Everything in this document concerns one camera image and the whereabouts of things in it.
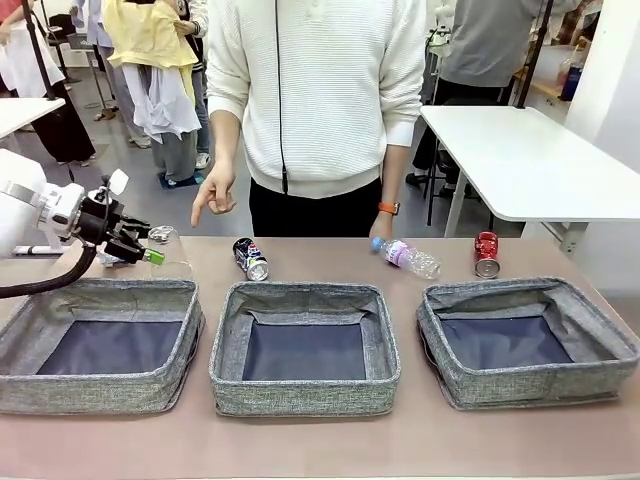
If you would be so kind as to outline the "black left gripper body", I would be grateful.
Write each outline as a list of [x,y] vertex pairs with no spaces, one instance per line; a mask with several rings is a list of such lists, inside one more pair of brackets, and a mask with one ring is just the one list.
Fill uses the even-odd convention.
[[122,212],[110,189],[90,191],[79,206],[77,237],[93,245],[123,241]]

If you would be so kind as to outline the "person's right hand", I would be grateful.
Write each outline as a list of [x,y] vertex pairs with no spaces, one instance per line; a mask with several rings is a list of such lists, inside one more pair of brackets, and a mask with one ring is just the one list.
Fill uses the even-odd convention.
[[211,171],[200,185],[192,204],[191,226],[199,224],[205,209],[219,215],[233,210],[236,205],[231,193],[235,181],[235,169],[232,160],[217,159]]

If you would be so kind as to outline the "person's left hand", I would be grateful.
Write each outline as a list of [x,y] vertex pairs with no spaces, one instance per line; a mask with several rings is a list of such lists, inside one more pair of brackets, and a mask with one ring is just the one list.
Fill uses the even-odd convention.
[[393,238],[394,219],[394,215],[380,211],[370,229],[369,237],[371,239],[379,237],[384,240],[391,240]]

